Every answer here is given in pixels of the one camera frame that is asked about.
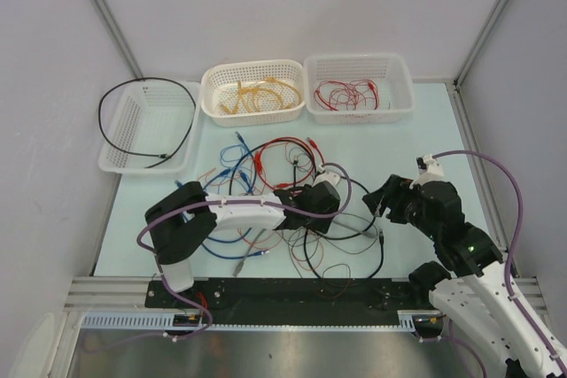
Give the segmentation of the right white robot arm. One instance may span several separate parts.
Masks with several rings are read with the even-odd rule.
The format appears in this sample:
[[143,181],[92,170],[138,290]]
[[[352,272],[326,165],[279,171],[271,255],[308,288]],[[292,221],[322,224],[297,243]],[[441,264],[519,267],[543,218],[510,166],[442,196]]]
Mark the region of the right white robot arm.
[[566,375],[565,346],[505,274],[503,256],[492,239],[466,221],[453,184],[420,185],[393,174],[362,200],[377,217],[410,224],[432,240],[437,260],[409,276],[408,296],[415,306],[433,305],[445,313],[501,363],[507,377]]

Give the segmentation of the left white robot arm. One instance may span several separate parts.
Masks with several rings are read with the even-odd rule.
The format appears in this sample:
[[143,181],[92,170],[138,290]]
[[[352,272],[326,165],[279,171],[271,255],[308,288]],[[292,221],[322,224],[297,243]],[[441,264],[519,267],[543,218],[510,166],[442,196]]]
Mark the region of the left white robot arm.
[[197,181],[182,185],[145,212],[165,296],[189,305],[196,296],[190,256],[215,231],[237,228],[325,232],[338,213],[340,195],[328,181],[259,196],[208,194]]

